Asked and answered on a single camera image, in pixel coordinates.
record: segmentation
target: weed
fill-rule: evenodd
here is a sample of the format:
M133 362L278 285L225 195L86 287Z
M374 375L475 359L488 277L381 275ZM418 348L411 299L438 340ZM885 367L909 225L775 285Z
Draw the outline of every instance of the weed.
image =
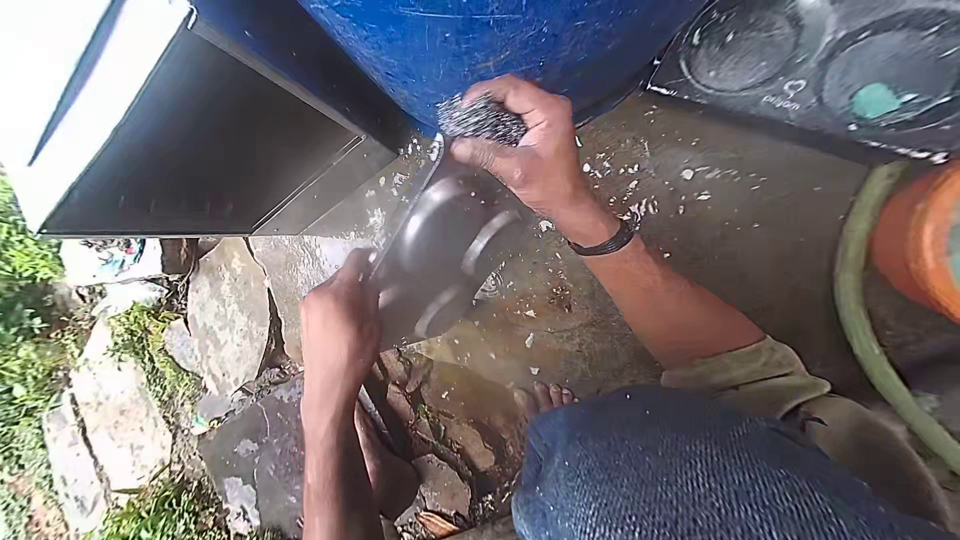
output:
M40 418L60 391L73 341L49 332L57 319L49 281L62 273L56 242L30 233L0 177L0 528L25 538L27 498L12 483L52 492Z
M229 540L219 499L202 482L168 479L112 509L86 540Z
M165 409L192 401L201 388L200 379L180 368L163 346L163 331L179 317L144 304L110 317L113 345L109 352L140 364L154 399Z

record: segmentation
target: foot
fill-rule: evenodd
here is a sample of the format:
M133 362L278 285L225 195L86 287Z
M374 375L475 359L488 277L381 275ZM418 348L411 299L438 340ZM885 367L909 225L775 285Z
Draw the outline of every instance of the foot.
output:
M353 408L353 425L367 465L367 477L380 513L394 520L417 496L420 481L413 465L392 454L380 441L367 411L358 402Z
M542 382L534 382L533 392L514 390L514 401L523 411L528 422L532 422L538 414L553 410L558 406L575 404L580 401L569 388L551 384L549 387Z

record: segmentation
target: black wrist band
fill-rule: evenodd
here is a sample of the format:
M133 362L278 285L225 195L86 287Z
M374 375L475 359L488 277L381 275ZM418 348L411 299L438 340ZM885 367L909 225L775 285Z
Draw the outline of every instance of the black wrist band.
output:
M570 244L570 249L573 250L573 253L581 255L584 257L592 257L597 255L607 255L615 251L619 251L620 248L630 243L630 240L634 239L634 220L633 219L624 219L620 221L620 228L616 230L616 234L613 235L613 238L607 240L602 244L597 244L593 247L585 248L580 244L573 243L567 240L567 244Z

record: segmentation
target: denim jeans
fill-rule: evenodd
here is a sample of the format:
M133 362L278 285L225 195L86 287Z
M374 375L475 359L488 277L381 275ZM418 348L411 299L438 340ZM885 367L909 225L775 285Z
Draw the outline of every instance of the denim jeans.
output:
M646 385L540 415L513 513L526 540L955 538L783 422Z

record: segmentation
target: right hand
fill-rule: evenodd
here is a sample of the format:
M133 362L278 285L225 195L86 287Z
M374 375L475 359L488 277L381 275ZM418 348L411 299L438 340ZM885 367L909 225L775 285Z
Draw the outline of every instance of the right hand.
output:
M553 219L578 244L596 245L612 237L619 220L601 207L581 174L570 100L502 75L471 86L464 101L484 92L520 114L529 131L516 148L458 138L450 147L453 158L490 171L523 204Z

